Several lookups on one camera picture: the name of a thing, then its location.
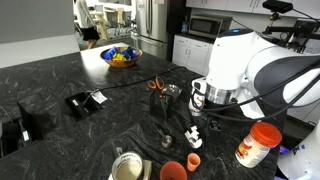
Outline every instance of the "metal bowl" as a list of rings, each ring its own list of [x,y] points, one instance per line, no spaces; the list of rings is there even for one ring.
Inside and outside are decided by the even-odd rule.
[[[172,145],[172,137],[165,135],[161,138],[161,144],[164,148],[169,148]]]
[[[177,102],[181,92],[182,89],[180,89],[178,86],[174,84],[169,84],[165,86],[162,90],[163,94],[170,95],[173,98],[173,102]]]

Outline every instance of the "gray cabinet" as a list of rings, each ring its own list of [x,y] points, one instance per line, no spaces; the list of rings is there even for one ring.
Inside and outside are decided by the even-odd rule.
[[[209,63],[212,44],[182,37],[175,36],[172,63],[178,66],[185,66],[189,70],[206,75],[204,71],[206,63]]]

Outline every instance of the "orange lid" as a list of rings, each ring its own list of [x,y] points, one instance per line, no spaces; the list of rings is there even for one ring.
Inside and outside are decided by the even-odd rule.
[[[282,135],[278,128],[266,122],[255,123],[250,133],[261,145],[270,148],[277,146],[282,140]]]

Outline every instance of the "black granite countertop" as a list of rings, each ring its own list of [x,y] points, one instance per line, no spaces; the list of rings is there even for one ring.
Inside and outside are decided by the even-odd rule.
[[[179,100],[172,105],[170,117],[149,113],[147,79],[160,75],[166,84],[182,88]],[[186,167],[187,155],[196,152],[202,163],[189,179],[273,179],[279,147],[272,149],[254,168],[242,166],[235,149],[249,133],[253,123],[221,121],[221,131],[206,129],[205,118],[195,118],[204,146],[191,148],[174,120],[176,115],[190,123],[187,109],[191,81],[200,75],[144,53],[131,68],[111,68],[106,63],[81,58],[80,53],[55,57],[0,69],[0,107],[12,118],[20,117],[19,102],[36,120],[44,137],[31,146],[0,160],[1,179],[108,179],[119,151],[134,151],[152,161],[151,180],[159,179],[161,167],[177,161]],[[80,92],[102,90],[108,98],[104,109],[77,120],[65,99]],[[263,105],[268,113],[274,109]],[[240,117],[238,109],[228,115]],[[270,120],[280,130],[285,114]],[[0,109],[0,121],[9,118]],[[172,135],[171,148],[164,149],[153,124],[158,123]]]

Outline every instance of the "wall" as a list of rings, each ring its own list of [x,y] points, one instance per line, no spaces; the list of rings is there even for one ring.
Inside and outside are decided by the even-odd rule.
[[[1,0],[0,44],[73,34],[72,0]]]
[[[0,68],[74,52],[72,0],[2,0]]]
[[[219,11],[219,10],[208,10],[192,8],[192,14],[217,14],[223,16],[232,16],[234,20],[240,22],[241,24],[255,30],[262,32],[270,24],[269,15],[264,14],[252,14],[252,13],[242,13],[242,12],[232,12],[232,11]],[[293,26],[297,18],[281,16],[280,20],[274,22],[274,26]],[[236,22],[231,23],[231,29],[233,28],[243,28],[243,26],[237,24]],[[280,37],[279,33],[273,33],[273,37]]]

